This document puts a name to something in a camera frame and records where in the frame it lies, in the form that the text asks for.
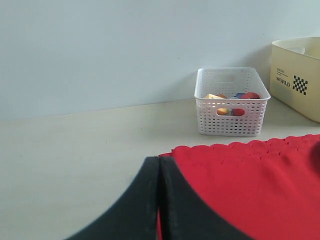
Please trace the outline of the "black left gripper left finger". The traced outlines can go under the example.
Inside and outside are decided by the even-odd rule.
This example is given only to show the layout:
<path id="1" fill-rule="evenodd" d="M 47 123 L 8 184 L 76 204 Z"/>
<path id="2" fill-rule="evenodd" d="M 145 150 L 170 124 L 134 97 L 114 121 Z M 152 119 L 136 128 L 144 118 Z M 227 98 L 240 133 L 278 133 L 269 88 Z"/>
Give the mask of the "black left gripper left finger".
<path id="1" fill-rule="evenodd" d="M 147 157 L 126 191 L 92 223 L 69 240 L 155 240 L 159 158 Z"/>

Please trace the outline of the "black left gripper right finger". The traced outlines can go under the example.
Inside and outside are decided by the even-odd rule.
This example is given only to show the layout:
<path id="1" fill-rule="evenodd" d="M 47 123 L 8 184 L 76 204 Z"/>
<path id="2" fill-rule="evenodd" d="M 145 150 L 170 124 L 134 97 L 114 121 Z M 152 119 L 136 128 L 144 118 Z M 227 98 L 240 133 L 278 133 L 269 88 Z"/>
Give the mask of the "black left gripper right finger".
<path id="1" fill-rule="evenodd" d="M 159 158 L 159 238 L 161 240 L 250 240 L 213 211 L 193 190 L 170 156 Z"/>

